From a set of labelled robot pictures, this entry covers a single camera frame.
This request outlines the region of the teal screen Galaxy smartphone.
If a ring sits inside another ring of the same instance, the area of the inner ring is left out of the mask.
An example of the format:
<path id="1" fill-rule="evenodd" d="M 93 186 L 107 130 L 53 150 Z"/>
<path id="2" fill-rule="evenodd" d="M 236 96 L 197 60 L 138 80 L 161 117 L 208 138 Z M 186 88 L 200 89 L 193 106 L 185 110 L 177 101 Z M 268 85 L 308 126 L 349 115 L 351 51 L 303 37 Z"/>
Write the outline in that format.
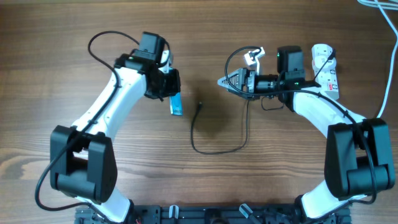
<path id="1" fill-rule="evenodd" d="M 174 96 L 169 97 L 170 114 L 174 116 L 183 115 L 183 106 L 180 93 L 176 93 Z"/>

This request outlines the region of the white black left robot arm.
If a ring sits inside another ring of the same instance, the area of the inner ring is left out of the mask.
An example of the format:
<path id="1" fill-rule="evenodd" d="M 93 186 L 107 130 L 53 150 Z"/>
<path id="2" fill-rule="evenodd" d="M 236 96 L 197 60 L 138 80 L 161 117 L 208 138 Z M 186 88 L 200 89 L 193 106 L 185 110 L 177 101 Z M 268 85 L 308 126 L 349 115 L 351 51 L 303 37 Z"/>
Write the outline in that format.
<path id="1" fill-rule="evenodd" d="M 43 171 L 36 189 L 49 177 L 54 190 L 78 199 L 62 210 L 85 205 L 99 223 L 141 223 L 134 203 L 117 188 L 118 169 L 113 141 L 133 106 L 144 96 L 163 101 L 180 93 L 178 70 L 172 68 L 169 43 L 160 35 L 143 32 L 138 45 L 107 64 L 111 78 L 89 110 L 71 126 L 58 125 L 50 135 L 50 164 Z"/>

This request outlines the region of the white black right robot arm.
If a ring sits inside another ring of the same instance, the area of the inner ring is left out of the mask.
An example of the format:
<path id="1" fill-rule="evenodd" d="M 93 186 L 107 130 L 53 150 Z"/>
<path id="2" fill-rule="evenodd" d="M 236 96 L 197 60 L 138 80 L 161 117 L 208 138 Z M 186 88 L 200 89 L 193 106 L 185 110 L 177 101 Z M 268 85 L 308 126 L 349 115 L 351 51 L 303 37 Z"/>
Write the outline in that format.
<path id="1" fill-rule="evenodd" d="M 277 49 L 277 74 L 263 75 L 262 47 L 245 46 L 245 68 L 225 72 L 218 85 L 247 100 L 273 98 L 309 120 L 326 137 L 324 181 L 296 198 L 290 223 L 322 222 L 354 203 L 372 204 L 377 194 L 393 188 L 396 175 L 388 125 L 365 118 L 306 80 L 299 46 Z"/>

